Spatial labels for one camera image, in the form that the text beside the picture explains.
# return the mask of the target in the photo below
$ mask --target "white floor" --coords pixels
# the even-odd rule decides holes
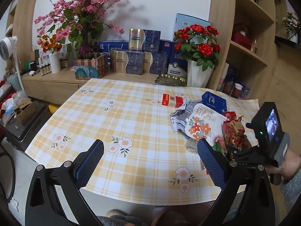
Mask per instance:
[[[22,225],[25,225],[25,205],[27,193],[34,170],[38,164],[35,161],[28,158],[21,151],[14,149],[12,145],[9,142],[7,142],[6,139],[3,140],[2,145],[13,157],[16,167],[16,187],[14,199],[19,203],[19,206],[18,211],[11,204],[9,205],[9,209],[11,210],[15,218]],[[12,173],[10,160],[6,156],[0,158],[0,181],[6,190],[6,194],[8,195],[11,189]],[[61,187],[57,186],[56,188],[66,216],[69,220],[77,223],[74,215],[72,214],[68,206],[68,203],[64,197]],[[96,215],[105,216],[109,210],[118,209],[128,213],[129,215],[140,218],[142,221],[149,225],[152,222],[154,207],[152,205],[141,205],[119,201],[91,193],[84,189],[81,189],[80,191],[85,200],[87,201],[88,205]]]

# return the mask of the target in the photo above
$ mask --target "camera screen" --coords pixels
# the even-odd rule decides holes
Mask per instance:
[[[278,128],[278,120],[274,109],[272,109],[268,119],[266,120],[265,126],[268,132],[268,138],[272,141]]]

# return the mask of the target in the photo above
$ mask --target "cabinet drawer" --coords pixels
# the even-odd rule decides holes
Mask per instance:
[[[78,89],[78,84],[23,81],[26,94],[30,97],[62,105]]]

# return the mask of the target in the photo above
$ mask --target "white fan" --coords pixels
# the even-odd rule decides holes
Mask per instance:
[[[19,59],[17,57],[17,47],[16,47],[17,41],[18,41],[18,38],[16,36],[5,37],[0,42],[0,55],[1,55],[1,58],[5,61],[8,60],[10,58],[10,56],[13,55],[13,61],[14,61],[14,65],[16,68],[18,78],[19,78],[19,82],[20,82],[22,90],[25,92],[24,86],[22,83],[22,79],[21,79],[21,75],[20,75],[19,66],[18,66]]]

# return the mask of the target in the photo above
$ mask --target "white flower vase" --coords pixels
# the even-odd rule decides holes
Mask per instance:
[[[293,41],[295,43],[298,43],[298,34],[295,34],[293,31],[288,32],[288,38],[290,38],[290,41]]]
[[[51,71],[53,74],[59,73],[61,71],[60,59],[58,57],[58,52],[53,53],[49,56]]]
[[[210,67],[203,71],[202,66],[197,66],[197,62],[189,60],[187,86],[205,88],[210,79],[212,71],[213,69]]]

